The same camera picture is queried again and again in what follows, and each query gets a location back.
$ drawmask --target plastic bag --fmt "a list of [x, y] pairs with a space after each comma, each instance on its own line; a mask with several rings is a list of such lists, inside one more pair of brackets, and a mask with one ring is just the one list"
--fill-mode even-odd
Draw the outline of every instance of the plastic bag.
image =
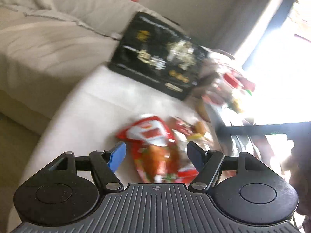
[[198, 174], [189, 159], [185, 163], [186, 151], [180, 150], [174, 132], [157, 116], [140, 119], [117, 138], [132, 143], [131, 154], [145, 183], [189, 184]]

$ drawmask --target snack package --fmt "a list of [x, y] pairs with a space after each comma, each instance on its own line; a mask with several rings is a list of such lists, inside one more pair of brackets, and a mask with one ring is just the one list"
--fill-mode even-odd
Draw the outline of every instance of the snack package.
[[138, 120], [116, 137], [132, 142], [131, 154], [145, 183], [189, 184], [198, 174], [187, 151], [180, 149], [187, 148], [187, 142], [178, 144], [174, 132], [157, 116]]
[[183, 100], [197, 85], [207, 52], [144, 12], [125, 31], [109, 69]]

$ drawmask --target sofa cushion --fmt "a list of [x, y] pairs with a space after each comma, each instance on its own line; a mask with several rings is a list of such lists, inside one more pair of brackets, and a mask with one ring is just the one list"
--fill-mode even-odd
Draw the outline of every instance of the sofa cushion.
[[110, 60], [118, 41], [75, 22], [14, 13], [0, 16], [0, 89], [52, 118], [71, 89]]
[[107, 36], [122, 34], [137, 11], [149, 13], [183, 32], [179, 26], [158, 13], [130, 0], [0, 0], [0, 3], [66, 13]]

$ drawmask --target white fabric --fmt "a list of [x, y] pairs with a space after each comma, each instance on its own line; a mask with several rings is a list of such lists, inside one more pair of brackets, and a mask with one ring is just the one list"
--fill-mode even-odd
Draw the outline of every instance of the white fabric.
[[79, 19], [106, 36], [113, 33], [123, 34], [137, 11], [149, 13], [183, 32], [180, 27], [158, 13], [130, 0], [0, 0], [0, 3], [62, 12]]

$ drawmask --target red snack bag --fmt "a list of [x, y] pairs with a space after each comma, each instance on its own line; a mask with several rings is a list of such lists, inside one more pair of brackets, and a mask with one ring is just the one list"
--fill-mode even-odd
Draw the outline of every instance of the red snack bag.
[[174, 133], [157, 116], [136, 121], [116, 137], [132, 142], [132, 157], [145, 183], [190, 183], [197, 175], [196, 170], [182, 169]]
[[167, 146], [168, 141], [175, 140], [166, 123], [157, 116], [140, 119], [117, 134], [123, 141], [141, 142], [157, 146]]

